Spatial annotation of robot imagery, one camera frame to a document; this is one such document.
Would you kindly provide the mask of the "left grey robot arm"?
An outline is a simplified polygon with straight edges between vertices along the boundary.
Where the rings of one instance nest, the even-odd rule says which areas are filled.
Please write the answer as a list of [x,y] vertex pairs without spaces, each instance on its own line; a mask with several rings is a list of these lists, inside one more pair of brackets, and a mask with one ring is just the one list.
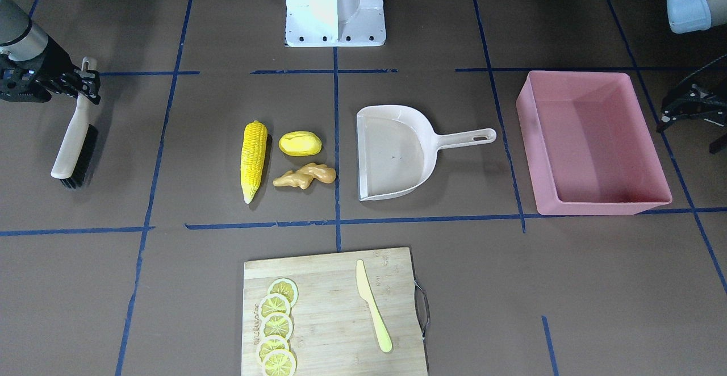
[[[726,0],[666,0],[666,6],[670,29],[675,34],[709,30],[726,22]],[[681,120],[705,120],[725,127],[726,80],[711,88],[700,86],[696,80],[699,73],[724,59],[725,55],[721,55],[670,89],[662,99],[658,133]]]

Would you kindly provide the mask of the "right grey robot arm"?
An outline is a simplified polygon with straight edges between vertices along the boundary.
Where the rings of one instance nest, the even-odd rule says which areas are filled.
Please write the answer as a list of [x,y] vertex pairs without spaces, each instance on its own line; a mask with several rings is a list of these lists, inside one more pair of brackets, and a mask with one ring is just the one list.
[[43,103],[65,94],[101,101],[99,71],[76,66],[14,0],[1,1],[1,48],[2,100]]

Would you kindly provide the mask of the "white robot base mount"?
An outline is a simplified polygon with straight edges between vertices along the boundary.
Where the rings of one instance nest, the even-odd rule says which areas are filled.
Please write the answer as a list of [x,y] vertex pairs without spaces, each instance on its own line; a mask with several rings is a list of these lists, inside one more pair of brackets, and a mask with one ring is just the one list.
[[379,47],[386,37],[384,0],[286,0],[288,47]]

